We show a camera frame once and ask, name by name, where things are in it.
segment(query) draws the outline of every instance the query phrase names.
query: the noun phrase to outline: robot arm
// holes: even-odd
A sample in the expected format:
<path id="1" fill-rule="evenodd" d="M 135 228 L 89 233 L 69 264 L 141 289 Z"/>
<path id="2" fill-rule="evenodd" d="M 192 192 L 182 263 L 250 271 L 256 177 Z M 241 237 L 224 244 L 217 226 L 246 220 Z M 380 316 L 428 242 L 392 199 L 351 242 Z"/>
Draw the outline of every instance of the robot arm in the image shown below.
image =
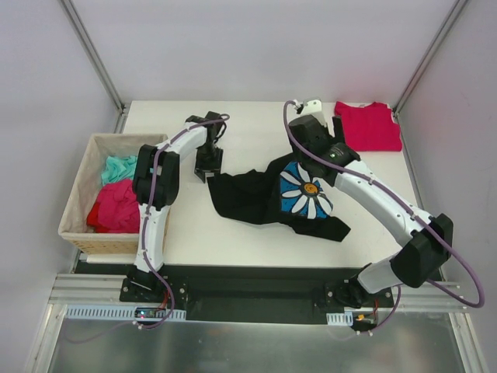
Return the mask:
<path id="1" fill-rule="evenodd" d="M 195 174 L 205 181 L 206 173 L 215 173 L 221 170 L 222 150 L 215 143 L 224 122 L 217 113 L 209 112 L 206 118 L 191 116 L 185 122 L 185 132 L 177 139 L 162 142 L 154 146 L 144 145 L 138 154 L 137 169 L 133 180 L 133 191 L 137 195 L 140 210 L 140 240 L 134 265 L 138 271 L 148 273 L 150 267 L 158 271 L 163 264 L 162 248 L 164 244 L 164 230 L 167 226 L 169 209 L 175 201 L 179 191 L 179 164 L 190 153 L 197 150 Z M 209 121 L 218 121 L 218 124 L 195 127 Z M 149 204 L 152 185 L 152 168 L 156 152 L 169 145 L 159 155 L 157 179 L 155 181 L 154 197 Z"/>
<path id="2" fill-rule="evenodd" d="M 396 193 L 392 197 L 378 186 L 383 183 L 372 182 L 380 180 L 366 163 L 361 161 L 360 156 L 346 145 L 339 118 L 333 118 L 335 137 L 329 134 L 318 99 L 311 99 L 296 106 L 300 116 L 289 123 L 291 134 L 305 149 L 338 166 L 342 172 L 311 159 L 291 141 L 299 163 L 310 175 L 322 178 L 330 186 L 359 202 L 385 226 L 402 247 L 399 253 L 363 268 L 355 277 L 333 291 L 334 298 L 344 305 L 359 308 L 368 301 L 369 295 L 385 288 L 398 284 L 413 288 L 421 286 L 450 258 L 450 254 L 395 198 L 408 205 L 418 218 L 449 244 L 452 243 L 452 221 L 444 214 L 434 218 Z M 359 174 L 368 175 L 370 181 L 358 177 Z"/>

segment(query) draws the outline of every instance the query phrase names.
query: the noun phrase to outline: red cloth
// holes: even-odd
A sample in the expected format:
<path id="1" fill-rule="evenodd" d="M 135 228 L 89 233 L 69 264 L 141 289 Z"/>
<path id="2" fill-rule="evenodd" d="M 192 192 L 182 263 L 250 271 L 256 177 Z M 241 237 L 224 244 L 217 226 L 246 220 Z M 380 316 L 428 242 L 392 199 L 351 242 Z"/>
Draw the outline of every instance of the red cloth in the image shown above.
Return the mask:
<path id="1" fill-rule="evenodd" d="M 86 221 L 97 233 L 138 233 L 140 212 L 132 180 L 106 184 L 100 190 Z"/>
<path id="2" fill-rule="evenodd" d="M 99 209 L 100 204 L 98 202 L 95 202 L 93 204 L 92 210 L 86 218 L 86 224 L 90 227 L 93 227 L 96 233 L 107 233 L 109 229 L 100 225 L 99 223 Z"/>
<path id="3" fill-rule="evenodd" d="M 357 152 L 402 150 L 401 129 L 391 119 L 391 109 L 384 103 L 353 107 L 337 102 L 335 115 L 342 117 L 346 143 Z"/>

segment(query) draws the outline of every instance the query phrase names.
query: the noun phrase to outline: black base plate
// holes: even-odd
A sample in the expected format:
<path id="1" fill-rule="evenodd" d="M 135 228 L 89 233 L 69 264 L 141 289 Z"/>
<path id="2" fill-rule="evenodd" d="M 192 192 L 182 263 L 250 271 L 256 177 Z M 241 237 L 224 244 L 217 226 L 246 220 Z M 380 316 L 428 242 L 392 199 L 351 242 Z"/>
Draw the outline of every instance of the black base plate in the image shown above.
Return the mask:
<path id="1" fill-rule="evenodd" d="M 326 324 L 326 313 L 343 312 L 329 296 L 330 289 L 358 273 L 360 268 L 310 269 L 263 267 L 163 266 L 186 318 L 211 322 L 268 322 Z M 382 291 L 380 307 L 391 307 Z M 129 279 L 123 281 L 122 302 L 160 303 L 164 295 L 145 296 Z M 373 301 L 364 307 L 373 307 Z"/>

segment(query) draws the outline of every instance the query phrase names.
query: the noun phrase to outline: clothing pile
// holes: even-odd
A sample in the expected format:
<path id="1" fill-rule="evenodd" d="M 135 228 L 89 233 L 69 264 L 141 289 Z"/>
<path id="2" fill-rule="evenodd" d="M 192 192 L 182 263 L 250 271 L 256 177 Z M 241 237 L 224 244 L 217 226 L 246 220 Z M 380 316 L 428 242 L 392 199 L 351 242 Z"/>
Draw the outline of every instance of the clothing pile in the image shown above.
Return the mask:
<path id="1" fill-rule="evenodd" d="M 133 193 L 137 157 L 107 157 L 102 185 L 86 224 L 96 233 L 138 233 L 140 212 Z"/>

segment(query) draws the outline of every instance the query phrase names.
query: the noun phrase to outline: flower print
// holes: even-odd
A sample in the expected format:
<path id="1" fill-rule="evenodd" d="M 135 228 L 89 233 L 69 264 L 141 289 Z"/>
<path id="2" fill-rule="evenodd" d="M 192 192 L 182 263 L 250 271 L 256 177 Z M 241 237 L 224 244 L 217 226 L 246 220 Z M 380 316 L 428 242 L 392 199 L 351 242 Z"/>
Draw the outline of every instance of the flower print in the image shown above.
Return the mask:
<path id="1" fill-rule="evenodd" d="M 291 162 L 280 174 L 281 211 L 307 219 L 327 218 L 333 205 L 325 196 L 321 184 L 300 163 Z"/>

